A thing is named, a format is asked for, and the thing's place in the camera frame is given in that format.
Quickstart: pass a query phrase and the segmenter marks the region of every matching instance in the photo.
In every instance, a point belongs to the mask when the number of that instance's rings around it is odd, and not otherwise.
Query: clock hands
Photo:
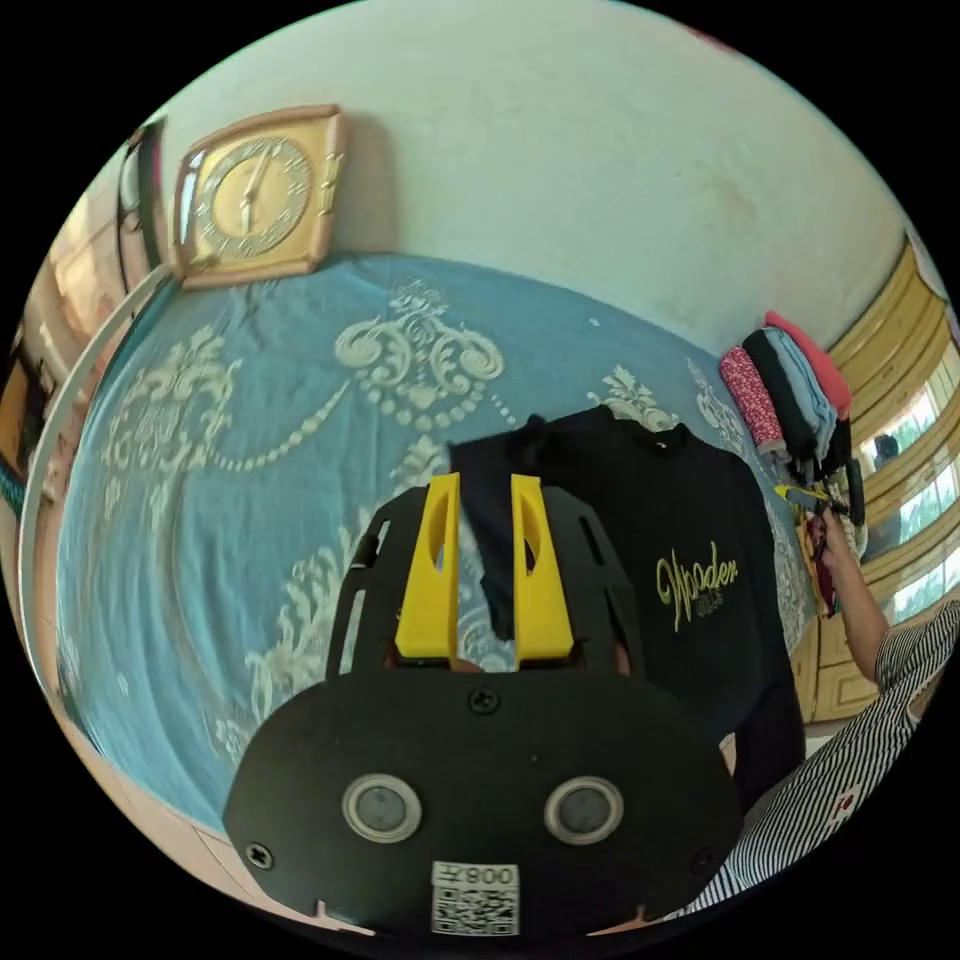
[[[243,198],[246,201],[253,200],[257,192],[257,187],[260,186],[260,181],[263,179],[263,172],[267,168],[267,160],[270,159],[270,154],[272,150],[270,147],[267,147],[266,150],[260,155],[260,160],[257,162],[257,168],[253,171],[253,176],[250,178],[250,182],[247,184],[247,189],[243,191]]]
[[[275,150],[267,147],[267,149],[260,154],[256,169],[254,169],[253,175],[250,177],[250,182],[247,184],[247,189],[243,191],[243,199],[240,201],[240,220],[244,233],[250,232],[253,201],[257,197],[257,189],[263,180],[264,171],[267,169],[267,161],[270,159],[271,154],[274,153],[276,153]]]

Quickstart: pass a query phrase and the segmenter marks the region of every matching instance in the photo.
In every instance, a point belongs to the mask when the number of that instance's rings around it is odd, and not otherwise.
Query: wall clock
[[[249,117],[195,143],[174,193],[186,288],[310,273],[327,254],[346,130],[335,105]]]

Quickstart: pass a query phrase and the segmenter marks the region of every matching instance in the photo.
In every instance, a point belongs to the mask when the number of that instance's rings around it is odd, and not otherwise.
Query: qr code
[[[518,889],[434,887],[433,932],[508,937],[520,932]]]

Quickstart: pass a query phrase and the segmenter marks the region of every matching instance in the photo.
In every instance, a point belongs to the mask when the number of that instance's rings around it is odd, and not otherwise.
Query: white bed frame
[[[74,400],[80,394],[94,364],[103,353],[111,337],[123,326],[131,314],[142,306],[157,287],[171,274],[170,267],[161,264],[149,273],[110,314],[106,323],[94,334],[84,348],[80,359],[67,375],[50,408],[49,416],[40,434],[40,442],[33,457],[33,469],[27,477],[27,487],[23,497],[23,510],[20,514],[20,545],[17,559],[17,572],[20,581],[20,617],[23,622],[23,642],[27,650],[27,659],[33,674],[48,700],[56,699],[56,694],[43,675],[37,654],[36,615],[36,546],[37,520],[40,515],[40,503],[43,493],[43,480],[47,473],[47,464],[53,455],[60,431],[70,416]]]

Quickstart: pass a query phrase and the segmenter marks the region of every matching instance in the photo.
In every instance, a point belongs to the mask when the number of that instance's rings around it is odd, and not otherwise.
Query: white wall
[[[904,240],[885,185],[806,101],[608,0],[364,0],[310,18],[158,111],[165,189],[211,130],[331,101],[352,131],[336,247],[525,274],[715,353],[769,308],[832,343]]]

